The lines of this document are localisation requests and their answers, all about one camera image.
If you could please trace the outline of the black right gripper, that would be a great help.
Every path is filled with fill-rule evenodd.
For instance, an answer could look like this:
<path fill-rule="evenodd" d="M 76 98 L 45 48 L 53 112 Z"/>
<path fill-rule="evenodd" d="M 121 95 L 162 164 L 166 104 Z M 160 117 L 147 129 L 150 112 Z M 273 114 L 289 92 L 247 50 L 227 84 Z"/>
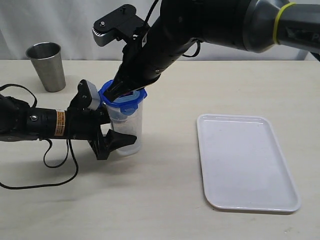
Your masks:
<path fill-rule="evenodd" d="M 128 62 L 122 64 L 115 78 L 103 85 L 103 96 L 113 102 L 130 93 L 145 94 L 145 86 L 157 81 L 180 57 L 180 45 L 167 38 L 148 38 L 146 44 Z"/>

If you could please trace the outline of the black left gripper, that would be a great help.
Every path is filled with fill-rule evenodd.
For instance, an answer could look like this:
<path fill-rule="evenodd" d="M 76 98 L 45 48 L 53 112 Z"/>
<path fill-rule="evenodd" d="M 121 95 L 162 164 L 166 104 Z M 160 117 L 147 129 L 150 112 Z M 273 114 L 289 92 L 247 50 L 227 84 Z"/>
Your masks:
<path fill-rule="evenodd" d="M 137 136 L 109 129 L 102 132 L 101 125 L 110 123 L 106 110 L 68 107 L 63 136 L 66 139 L 87 141 L 97 160 L 107 160 L 110 153 L 133 145 Z"/>

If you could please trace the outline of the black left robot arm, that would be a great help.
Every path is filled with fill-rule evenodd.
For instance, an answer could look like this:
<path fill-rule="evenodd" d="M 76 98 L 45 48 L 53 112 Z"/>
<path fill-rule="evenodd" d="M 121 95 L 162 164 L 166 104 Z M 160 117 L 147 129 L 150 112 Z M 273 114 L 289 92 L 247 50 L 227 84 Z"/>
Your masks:
<path fill-rule="evenodd" d="M 110 153 L 133 145 L 137 137 L 110 129 L 103 134 L 101 126 L 111 122 L 105 109 L 67 110 L 31 107 L 11 96 L 0 97 L 0 140 L 20 142 L 35 140 L 88 141 L 97 160 L 107 160 Z"/>

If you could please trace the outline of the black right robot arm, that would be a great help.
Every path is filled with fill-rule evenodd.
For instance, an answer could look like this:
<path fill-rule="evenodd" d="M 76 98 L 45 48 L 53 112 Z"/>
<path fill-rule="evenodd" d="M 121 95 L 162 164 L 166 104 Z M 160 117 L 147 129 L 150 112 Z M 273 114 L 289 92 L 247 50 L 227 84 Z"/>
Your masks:
<path fill-rule="evenodd" d="M 262 53 L 284 45 L 320 55 L 320 7 L 288 0 L 164 0 L 151 27 L 126 46 L 109 101 L 156 82 L 192 45 Z"/>

